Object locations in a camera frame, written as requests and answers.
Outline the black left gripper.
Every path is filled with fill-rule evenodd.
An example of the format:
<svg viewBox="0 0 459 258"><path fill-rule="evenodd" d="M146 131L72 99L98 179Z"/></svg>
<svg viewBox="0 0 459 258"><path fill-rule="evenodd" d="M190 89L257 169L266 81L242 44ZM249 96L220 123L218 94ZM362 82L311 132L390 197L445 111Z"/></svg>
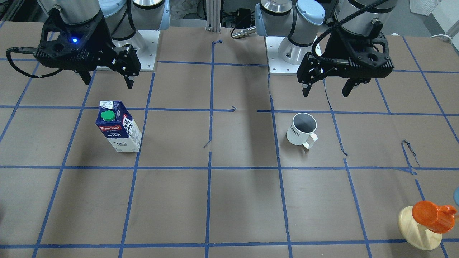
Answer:
<svg viewBox="0 0 459 258"><path fill-rule="evenodd" d="M344 97L362 81L387 77L394 64L381 30L382 26L371 26L367 36L351 34L342 27L332 31L322 54L308 52L297 70L303 96L308 97L312 85L328 76L348 79L342 89Z"/></svg>

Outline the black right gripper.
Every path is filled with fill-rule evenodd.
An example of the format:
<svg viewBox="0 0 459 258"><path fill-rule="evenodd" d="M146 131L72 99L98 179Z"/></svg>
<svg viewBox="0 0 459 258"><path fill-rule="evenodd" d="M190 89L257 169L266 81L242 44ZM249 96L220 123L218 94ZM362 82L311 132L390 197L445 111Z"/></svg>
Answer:
<svg viewBox="0 0 459 258"><path fill-rule="evenodd" d="M79 72L90 85L90 71L105 66L124 76L128 89L133 88L141 63L133 46L118 48L113 44L101 10L89 21L66 24L57 8L51 8L42 28L35 57L44 66Z"/></svg>

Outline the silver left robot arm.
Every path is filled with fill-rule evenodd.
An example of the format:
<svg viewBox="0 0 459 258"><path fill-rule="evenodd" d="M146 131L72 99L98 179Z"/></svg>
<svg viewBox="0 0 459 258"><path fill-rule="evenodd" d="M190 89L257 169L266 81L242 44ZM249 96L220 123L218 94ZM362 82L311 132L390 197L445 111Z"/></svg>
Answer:
<svg viewBox="0 0 459 258"><path fill-rule="evenodd" d="M262 0L255 8L259 36L284 37L279 53L298 64L297 80L307 97L313 84L329 76L346 79L342 95L394 69L382 28L396 0L345 0L321 35L326 10L316 0Z"/></svg>

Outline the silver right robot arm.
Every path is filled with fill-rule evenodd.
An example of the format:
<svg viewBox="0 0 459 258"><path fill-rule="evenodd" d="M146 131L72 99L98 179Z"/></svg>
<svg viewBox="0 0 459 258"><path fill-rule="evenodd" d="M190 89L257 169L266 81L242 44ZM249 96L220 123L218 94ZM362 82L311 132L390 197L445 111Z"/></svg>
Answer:
<svg viewBox="0 0 459 258"><path fill-rule="evenodd" d="M167 0L41 0L48 13L33 56L48 68L72 70L85 84L90 72L107 67L128 88L141 71L141 30L166 30Z"/></svg>

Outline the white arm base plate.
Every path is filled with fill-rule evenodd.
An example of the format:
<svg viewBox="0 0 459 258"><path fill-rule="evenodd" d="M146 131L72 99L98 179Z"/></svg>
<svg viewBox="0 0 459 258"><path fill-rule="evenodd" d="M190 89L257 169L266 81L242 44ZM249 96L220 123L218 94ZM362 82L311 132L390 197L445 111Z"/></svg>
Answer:
<svg viewBox="0 0 459 258"><path fill-rule="evenodd" d="M305 54L312 52L312 45L296 46L287 37L265 37L265 44L271 75L296 75Z"/></svg>
<svg viewBox="0 0 459 258"><path fill-rule="evenodd" d="M142 72L154 72L157 60L158 45L160 42L159 30L140 30L136 31L136 34L127 40L118 41L112 39L113 44L118 47L124 46L125 44L133 45L136 50L137 57L141 63Z"/></svg>

